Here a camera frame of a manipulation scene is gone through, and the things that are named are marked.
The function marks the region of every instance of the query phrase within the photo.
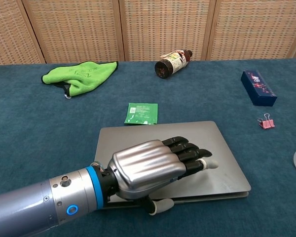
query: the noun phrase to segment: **dark blue box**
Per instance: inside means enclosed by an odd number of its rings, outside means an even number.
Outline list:
[[[245,70],[241,81],[254,105],[273,106],[277,96],[258,71]]]

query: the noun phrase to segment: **blue ring light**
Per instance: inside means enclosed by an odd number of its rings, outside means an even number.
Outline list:
[[[86,167],[90,178],[92,180],[92,184],[93,184],[93,188],[94,188],[94,192],[95,192],[95,197],[97,199],[97,209],[101,209],[104,206],[104,201],[103,201],[103,195],[102,195],[102,189],[101,189],[101,185],[100,185],[100,181],[98,179],[98,176],[94,170],[93,167],[88,166]]]
[[[67,208],[67,215],[75,215],[76,213],[78,212],[78,206],[77,205],[70,205],[68,208]]]

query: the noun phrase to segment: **laptop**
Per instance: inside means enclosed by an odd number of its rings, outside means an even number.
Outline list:
[[[162,141],[176,136],[209,150],[219,167],[173,182],[151,193],[153,200],[172,198],[175,203],[185,203],[248,196],[251,186],[213,121],[105,127],[100,131],[95,160],[107,167],[114,152],[149,140]],[[108,208],[133,205],[114,195]]]

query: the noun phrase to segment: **blue tablecloth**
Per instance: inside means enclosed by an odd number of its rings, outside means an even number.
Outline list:
[[[121,62],[96,90],[68,100],[40,77],[59,65],[0,66],[0,193],[88,166],[102,127],[123,126],[129,102],[158,103],[158,123],[213,120],[252,186],[247,198],[102,210],[41,236],[296,237],[296,59],[191,62],[169,79],[154,62]],[[259,70],[278,95],[252,105],[240,78]],[[276,127],[257,122],[270,113]]]

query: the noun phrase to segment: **wicker panel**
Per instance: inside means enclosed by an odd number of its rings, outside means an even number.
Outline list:
[[[25,11],[18,3],[0,0],[0,65],[44,63],[28,19],[22,15]]]
[[[296,0],[218,0],[207,59],[285,58],[296,37]]]
[[[210,0],[121,0],[120,5],[126,61],[155,61],[176,49],[190,49],[193,60],[201,59]]]
[[[118,0],[23,3],[48,63],[124,60]]]

